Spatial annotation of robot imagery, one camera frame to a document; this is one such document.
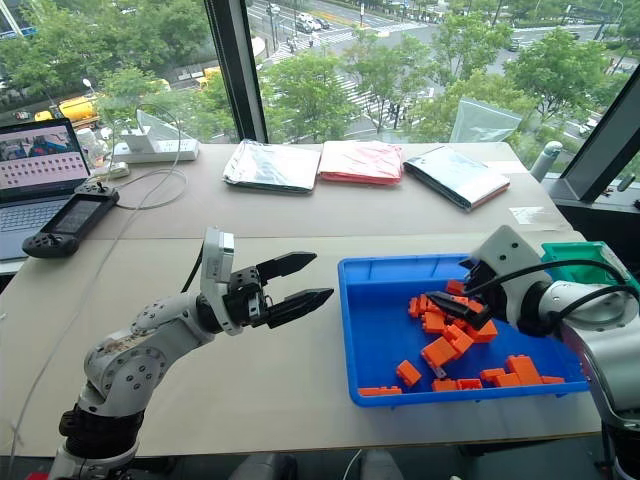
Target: orange block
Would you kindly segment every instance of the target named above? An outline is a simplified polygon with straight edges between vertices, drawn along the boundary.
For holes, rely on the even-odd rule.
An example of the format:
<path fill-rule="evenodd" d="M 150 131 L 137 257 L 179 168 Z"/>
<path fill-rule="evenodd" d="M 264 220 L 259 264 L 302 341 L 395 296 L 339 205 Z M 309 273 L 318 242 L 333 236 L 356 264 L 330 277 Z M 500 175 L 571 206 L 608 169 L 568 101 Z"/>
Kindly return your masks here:
<path fill-rule="evenodd" d="M 564 383 L 564 378 L 562 377 L 548 377 L 546 375 L 542 375 L 542 383 Z"/>
<path fill-rule="evenodd" d="M 480 378 L 485 382 L 495 383 L 496 377 L 506 374 L 507 372 L 504 371 L 504 368 L 490 368 L 480 372 Z"/>
<path fill-rule="evenodd" d="M 444 290 L 452 295 L 460 295 L 464 292 L 464 283 L 459 280 L 449 280 Z"/>
<path fill-rule="evenodd" d="M 507 368 L 511 373 L 517 373 L 521 385 L 540 385 L 542 378 L 531 358 L 527 355 L 509 355 Z"/>
<path fill-rule="evenodd" d="M 422 295 L 420 295 L 420 298 L 418 298 L 418 311 L 421 315 L 427 311 L 427 305 L 429 305 L 429 299 L 423 293 Z"/>
<path fill-rule="evenodd" d="M 464 330 L 467 326 L 467 321 L 462 318 L 451 317 L 453 319 L 452 323 L 458 327 L 460 330 Z"/>
<path fill-rule="evenodd" d="M 400 395 L 400 387 L 369 387 L 359 388 L 358 393 L 363 397 L 374 397 L 376 395 Z"/>
<path fill-rule="evenodd" d="M 422 317 L 422 329 L 427 333 L 442 333 L 444 331 L 444 315 L 426 312 Z"/>
<path fill-rule="evenodd" d="M 474 330 L 471 325 L 465 329 L 467 335 L 469 335 L 475 343 L 489 343 L 491 340 L 498 336 L 498 329 L 496 328 L 493 320 L 489 320 L 484 324 L 480 330 Z"/>
<path fill-rule="evenodd" d="M 453 300 L 455 300 L 458 303 L 462 303 L 463 305 L 468 305 L 469 304 L 469 299 L 467 297 L 461 297 L 461 296 L 456 296 L 456 295 L 452 295 L 451 298 Z"/>
<path fill-rule="evenodd" d="M 448 392 L 451 390 L 458 389 L 458 387 L 456 386 L 456 381 L 450 380 L 448 378 L 445 378 L 445 379 L 436 378 L 431 383 L 431 388 L 433 389 L 434 392 Z"/>
<path fill-rule="evenodd" d="M 409 360 L 405 360 L 396 368 L 398 375 L 407 387 L 413 387 L 422 378 L 420 372 L 414 367 Z"/>
<path fill-rule="evenodd" d="M 522 385 L 518 375 L 515 373 L 507 373 L 506 375 L 498 375 L 495 378 L 496 387 L 519 387 Z"/>
<path fill-rule="evenodd" d="M 482 388 L 482 382 L 479 378 L 460 378 L 456 380 L 458 390 L 477 390 Z"/>
<path fill-rule="evenodd" d="M 458 352 L 444 337 L 438 338 L 420 352 L 431 368 L 438 368 L 455 358 Z"/>
<path fill-rule="evenodd" d="M 469 337 L 455 325 L 447 326 L 444 329 L 444 332 L 442 332 L 442 335 L 456 350 L 456 359 L 460 358 L 462 354 L 469 350 L 469 347 L 473 345 L 473 340 L 471 339 L 471 337 Z"/>
<path fill-rule="evenodd" d="M 420 316 L 420 311 L 418 310 L 418 299 L 416 297 L 409 300 L 409 316 L 412 318 L 418 318 Z"/>
<path fill-rule="evenodd" d="M 469 308 L 471 310 L 473 310 L 476 313 L 480 313 L 482 311 L 482 309 L 484 308 L 484 305 L 482 305 L 481 303 L 476 302 L 475 300 L 469 300 L 469 303 L 467 305 L 469 306 Z"/>

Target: window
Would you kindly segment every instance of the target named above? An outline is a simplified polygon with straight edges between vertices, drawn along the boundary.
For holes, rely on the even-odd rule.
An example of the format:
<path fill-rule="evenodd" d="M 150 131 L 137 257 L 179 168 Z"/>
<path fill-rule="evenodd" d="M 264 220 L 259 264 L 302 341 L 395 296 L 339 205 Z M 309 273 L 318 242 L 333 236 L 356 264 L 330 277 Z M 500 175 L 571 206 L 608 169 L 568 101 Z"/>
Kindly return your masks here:
<path fill-rule="evenodd" d="M 201 142 L 237 140 L 203 2 L 5 3 L 0 124 L 62 115 L 106 138 L 102 129 L 135 125 L 135 106 L 153 103 Z"/>
<path fill-rule="evenodd" d="M 637 0 L 254 0 L 247 18 L 274 142 L 504 139 L 530 167 L 557 140 L 562 172 L 638 63 Z"/>

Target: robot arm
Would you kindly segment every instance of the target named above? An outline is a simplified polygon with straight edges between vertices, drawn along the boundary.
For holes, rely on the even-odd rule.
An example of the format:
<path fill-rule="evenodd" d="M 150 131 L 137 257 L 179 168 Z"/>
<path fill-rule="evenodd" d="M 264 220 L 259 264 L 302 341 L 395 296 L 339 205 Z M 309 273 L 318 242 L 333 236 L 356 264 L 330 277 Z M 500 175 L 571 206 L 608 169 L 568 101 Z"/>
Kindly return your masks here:
<path fill-rule="evenodd" d="M 540 263 L 516 232 L 500 227 L 463 262 L 470 269 L 466 293 L 481 297 L 494 316 L 523 333 L 558 334 L 578 355 L 614 442 L 616 467 L 625 478 L 640 479 L 638 293 L 632 287 L 553 282 L 541 269 L 497 281 Z M 623 280 L 623 272 L 615 273 Z"/>
<path fill-rule="evenodd" d="M 283 325 L 320 307 L 333 289 L 306 290 L 269 305 L 263 287 L 306 266 L 315 254 L 295 252 L 232 273 L 233 236 L 208 229 L 202 251 L 201 294 L 157 300 L 132 324 L 112 333 L 85 358 L 87 383 L 73 410 L 64 413 L 50 480 L 124 476 L 138 448 L 153 390 L 180 357 L 215 335 L 243 327 Z"/>

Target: blue tray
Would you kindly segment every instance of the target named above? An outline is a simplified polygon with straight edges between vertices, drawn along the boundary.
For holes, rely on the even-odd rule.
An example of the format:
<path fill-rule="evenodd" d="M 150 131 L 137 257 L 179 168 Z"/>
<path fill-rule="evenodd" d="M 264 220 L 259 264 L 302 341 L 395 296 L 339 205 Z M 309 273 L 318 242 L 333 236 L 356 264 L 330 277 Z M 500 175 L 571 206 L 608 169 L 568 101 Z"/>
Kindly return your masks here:
<path fill-rule="evenodd" d="M 564 377 L 566 383 L 433 392 L 435 378 L 420 351 L 438 338 L 422 330 L 418 319 L 409 317 L 409 299 L 432 290 L 443 290 L 450 279 L 462 280 L 467 270 L 458 262 L 467 255 L 421 255 L 407 257 L 346 258 L 338 265 L 342 324 L 351 399 L 362 407 L 409 403 L 484 400 L 523 395 L 556 394 L 588 389 L 578 358 L 552 338 L 524 335 L 501 321 L 494 321 L 498 336 L 487 344 L 474 344 L 459 359 L 447 363 L 450 378 L 479 378 L 488 368 L 505 367 L 508 355 L 524 354 L 533 359 L 541 375 Z M 409 360 L 422 373 L 412 388 L 396 376 L 396 366 Z M 401 395 L 367 396 L 362 387 L 402 388 Z"/>

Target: power strip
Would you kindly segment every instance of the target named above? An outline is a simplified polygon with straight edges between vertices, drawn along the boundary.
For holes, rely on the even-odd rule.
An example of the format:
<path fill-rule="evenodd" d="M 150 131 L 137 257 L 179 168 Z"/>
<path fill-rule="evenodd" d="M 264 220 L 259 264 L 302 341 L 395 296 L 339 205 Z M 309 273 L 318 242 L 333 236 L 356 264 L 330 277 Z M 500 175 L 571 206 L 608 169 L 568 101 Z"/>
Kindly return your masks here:
<path fill-rule="evenodd" d="M 118 143 L 114 150 L 114 161 L 131 163 L 148 163 L 148 162 L 173 162 L 178 153 L 177 140 L 158 140 L 157 151 L 132 152 L 126 143 Z M 195 160 L 198 156 L 200 142 L 193 138 L 185 138 L 180 140 L 179 161 Z"/>

